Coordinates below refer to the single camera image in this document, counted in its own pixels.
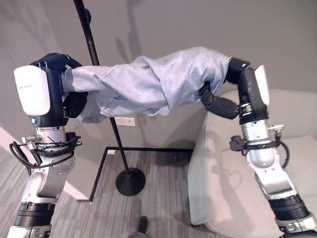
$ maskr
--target wrinkled fabric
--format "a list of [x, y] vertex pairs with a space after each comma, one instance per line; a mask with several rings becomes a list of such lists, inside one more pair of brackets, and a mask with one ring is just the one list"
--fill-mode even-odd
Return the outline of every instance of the wrinkled fabric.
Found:
[[81, 122], [143, 112], [168, 115], [172, 110], [200, 99], [206, 81], [212, 93], [223, 84], [228, 57], [214, 50], [194, 47], [160, 59], [145, 56], [130, 64], [69, 68], [62, 75], [65, 92], [90, 96]]

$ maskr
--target black metal pole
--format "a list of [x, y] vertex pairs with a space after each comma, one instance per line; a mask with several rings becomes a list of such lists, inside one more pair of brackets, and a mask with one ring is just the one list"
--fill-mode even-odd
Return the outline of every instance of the black metal pole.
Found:
[[[84, 30], [91, 61], [93, 65], [100, 65], [96, 52], [93, 34], [91, 32], [89, 25], [91, 22], [91, 15], [89, 11], [85, 9], [83, 0], [74, 0], [74, 3], [76, 6], [76, 10], [78, 12], [81, 25]], [[145, 175], [140, 169], [128, 167], [127, 159], [125, 158], [117, 124], [115, 123], [114, 118], [110, 118], [110, 122], [119, 146], [119, 150], [125, 168], [125, 170], [119, 173], [119, 175], [117, 176], [117, 179], [115, 181], [116, 188], [121, 194], [125, 196], [133, 196], [141, 192], [144, 188], [146, 183]]]
[[[90, 13], [88, 12], [88, 10], [85, 9], [85, 6], [84, 6], [84, 3], [82, 0], [74, 0], [74, 3], [76, 6], [76, 10], [78, 12], [78, 16], [79, 16], [81, 25], [82, 25], [83, 30], [84, 30], [84, 34], [86, 37], [87, 46], [88, 46], [91, 61], [92, 61], [93, 65], [100, 65], [99, 60], [98, 60], [98, 56], [97, 56], [95, 43], [94, 43], [93, 34], [91, 32], [91, 29], [90, 29], [90, 21], [91, 21]], [[116, 124], [114, 118], [110, 118], [110, 122], [111, 122], [112, 129], [113, 129], [113, 132], [115, 135], [115, 139], [118, 143], [118, 147], [119, 147], [119, 150], [120, 150], [120, 153], [122, 156], [122, 160], [124, 163], [126, 173], [127, 173], [127, 175], [130, 175], [130, 170], [129, 170], [129, 167], [127, 164], [127, 160], [126, 160], [126, 157], [124, 154], [123, 147], [122, 147], [117, 124]]]

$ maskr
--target gray wall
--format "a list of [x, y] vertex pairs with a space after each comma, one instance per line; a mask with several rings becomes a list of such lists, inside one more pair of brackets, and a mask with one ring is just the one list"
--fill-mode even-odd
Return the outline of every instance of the gray wall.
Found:
[[0, 126], [17, 139], [33, 130], [22, 110], [13, 70], [58, 50], [39, 0], [0, 1]]
[[[101, 64], [152, 58], [193, 46], [217, 49], [265, 64], [271, 88], [315, 91], [317, 75], [315, 0], [85, 0]], [[90, 64], [73, 2], [42, 4], [64, 52]], [[234, 89], [224, 86], [220, 93]], [[136, 118], [121, 127], [124, 146], [193, 148], [205, 111], [199, 104], [178, 108], [167, 117]], [[78, 148], [81, 174], [70, 181], [88, 192], [87, 178], [97, 169], [105, 146], [116, 145], [108, 120], [69, 125], [83, 136]]]

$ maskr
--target black cable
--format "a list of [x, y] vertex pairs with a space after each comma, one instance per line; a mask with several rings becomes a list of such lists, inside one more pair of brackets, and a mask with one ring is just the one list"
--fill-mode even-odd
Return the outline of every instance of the black cable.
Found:
[[289, 157], [290, 157], [290, 152], [289, 152], [289, 149], [288, 149], [288, 147], [287, 147], [287, 145], [283, 142], [283, 141], [280, 141], [280, 143], [281, 143], [281, 145], [284, 147], [284, 149], [285, 149], [285, 152], [286, 152], [286, 159], [285, 159], [285, 161], [284, 161], [284, 164], [282, 165], [282, 168], [284, 169], [284, 168], [286, 168], [287, 167], [287, 165], [288, 165], [288, 163], [289, 163]]
[[[26, 157], [26, 155], [24, 154], [24, 152], [21, 150], [20, 146], [22, 145], [18, 145], [15, 141], [13, 141], [12, 143], [16, 153], [18, 154], [18, 156], [26, 163], [29, 163], [28, 158]], [[30, 168], [26, 168], [28, 175], [31, 176], [31, 169]]]
[[21, 158], [17, 155], [17, 153], [14, 151], [13, 148], [14, 148], [14, 147], [13, 147], [13, 144], [9, 144], [9, 149], [10, 149], [11, 153], [14, 155], [14, 157], [15, 157], [21, 164], [23, 164], [25, 167], [30, 168], [30, 169], [41, 169], [41, 168], [46, 168], [46, 167], [50, 167], [50, 166], [53, 166], [53, 165], [58, 165], [59, 163], [62, 163], [62, 162], [64, 162], [64, 161], [70, 159], [70, 158], [73, 157], [74, 154], [75, 154], [74, 152], [71, 152], [71, 154], [70, 154], [69, 156], [67, 156], [66, 158], [64, 158], [64, 159], [62, 159], [62, 160], [60, 160], [60, 161], [57, 161], [57, 162], [54, 162], [54, 163], [50, 163], [50, 164], [48, 164], [48, 165], [37, 166], [37, 165], [32, 165], [31, 163], [26, 162], [26, 161], [24, 161], [23, 159], [21, 159]]

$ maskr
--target striped carpet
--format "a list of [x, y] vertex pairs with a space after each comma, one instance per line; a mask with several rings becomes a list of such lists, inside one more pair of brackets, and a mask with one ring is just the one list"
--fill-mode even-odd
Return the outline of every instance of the striped carpet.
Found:
[[[7, 152], [0, 158], [0, 237], [14, 222], [27, 178], [26, 170]], [[107, 155], [94, 201], [77, 202], [63, 193], [52, 220], [52, 238], [125, 238], [140, 216], [149, 219], [148, 238], [224, 238], [204, 226], [193, 227], [187, 197], [191, 153], [126, 151], [128, 164], [146, 175], [142, 192], [125, 197], [115, 188], [123, 170], [120, 153]]]

